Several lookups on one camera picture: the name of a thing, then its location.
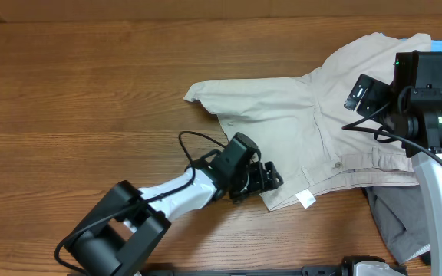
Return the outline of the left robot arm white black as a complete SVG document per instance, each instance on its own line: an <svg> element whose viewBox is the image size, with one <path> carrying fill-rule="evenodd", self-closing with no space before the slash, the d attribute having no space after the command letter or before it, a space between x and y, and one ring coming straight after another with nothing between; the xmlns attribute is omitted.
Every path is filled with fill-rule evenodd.
<svg viewBox="0 0 442 276"><path fill-rule="evenodd" d="M71 254L84 275L135 275L175 219L224 195L241 202L282 183L271 162L231 166L199 159L158 186L135 189L119 182L58 247Z"/></svg>

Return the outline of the beige cotton shorts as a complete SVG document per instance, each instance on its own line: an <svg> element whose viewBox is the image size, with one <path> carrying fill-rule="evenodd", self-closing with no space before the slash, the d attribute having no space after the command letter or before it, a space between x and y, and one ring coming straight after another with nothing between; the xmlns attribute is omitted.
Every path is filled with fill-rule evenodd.
<svg viewBox="0 0 442 276"><path fill-rule="evenodd" d="M367 186L414 186L411 161L399 143L377 143L370 133L344 130L359 116L344 103L358 77L390 83L399 52L429 51L428 34L397 39L365 35L338 49L321 67L301 77L205 80L185 95L218 117L227 136L244 133L271 161L283 184L264 192L274 211L295 204L299 192Z"/></svg>

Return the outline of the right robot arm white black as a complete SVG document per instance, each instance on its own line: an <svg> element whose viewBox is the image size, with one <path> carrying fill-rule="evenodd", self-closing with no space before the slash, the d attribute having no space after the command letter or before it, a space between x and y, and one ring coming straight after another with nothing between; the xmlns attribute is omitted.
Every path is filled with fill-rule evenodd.
<svg viewBox="0 0 442 276"><path fill-rule="evenodd" d="M344 106L361 115L344 130L399 141L420 184L430 237L431 272L442 275L442 52L399 52L385 84L362 74Z"/></svg>

